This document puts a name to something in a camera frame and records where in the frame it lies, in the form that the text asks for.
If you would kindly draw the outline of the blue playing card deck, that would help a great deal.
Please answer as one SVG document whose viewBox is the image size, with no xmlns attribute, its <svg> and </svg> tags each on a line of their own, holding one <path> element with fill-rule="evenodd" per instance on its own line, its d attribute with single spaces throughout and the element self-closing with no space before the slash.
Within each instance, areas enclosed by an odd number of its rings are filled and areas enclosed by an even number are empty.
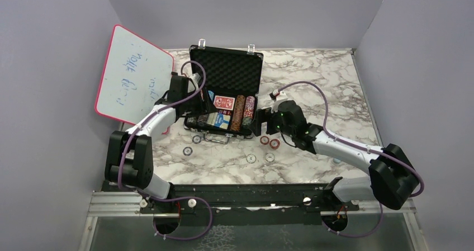
<svg viewBox="0 0 474 251">
<path fill-rule="evenodd" d="M 210 113 L 208 115 L 206 124 L 219 128 L 219 129 L 228 129 L 230 124 L 231 116 L 224 113 Z"/>
</svg>

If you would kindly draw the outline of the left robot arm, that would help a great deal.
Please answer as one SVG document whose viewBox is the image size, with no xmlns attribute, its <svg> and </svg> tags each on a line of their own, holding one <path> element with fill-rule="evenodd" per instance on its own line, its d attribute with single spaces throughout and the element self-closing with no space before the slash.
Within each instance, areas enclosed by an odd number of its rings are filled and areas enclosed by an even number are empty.
<svg viewBox="0 0 474 251">
<path fill-rule="evenodd" d="M 172 73 L 168 90 L 151 111 L 128 130 L 111 134 L 105 179 L 119 188 L 141 190 L 154 199 L 160 211 L 171 211 L 176 198 L 170 193 L 171 183 L 154 173 L 153 142 L 181 117 L 210 111 L 205 105 L 206 81 L 206 73 L 194 73 L 191 77 Z"/>
</svg>

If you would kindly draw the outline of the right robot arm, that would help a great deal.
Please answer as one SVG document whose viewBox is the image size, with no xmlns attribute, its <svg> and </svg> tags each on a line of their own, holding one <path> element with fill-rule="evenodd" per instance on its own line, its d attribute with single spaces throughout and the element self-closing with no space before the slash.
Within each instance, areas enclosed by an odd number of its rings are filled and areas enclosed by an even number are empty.
<svg viewBox="0 0 474 251">
<path fill-rule="evenodd" d="M 366 176 L 336 177 L 323 189 L 323 204 L 336 210 L 354 200 L 377 200 L 392 210 L 399 210 L 414 189 L 421 185 L 408 158 L 395 144 L 386 147 L 364 145 L 329 135 L 322 126 L 306 121 L 295 101 L 285 101 L 273 112 L 271 108 L 258 109 L 249 128 L 256 136 L 267 125 L 268 135 L 290 137 L 295 148 L 313 154 L 336 158 L 362 170 Z"/>
</svg>

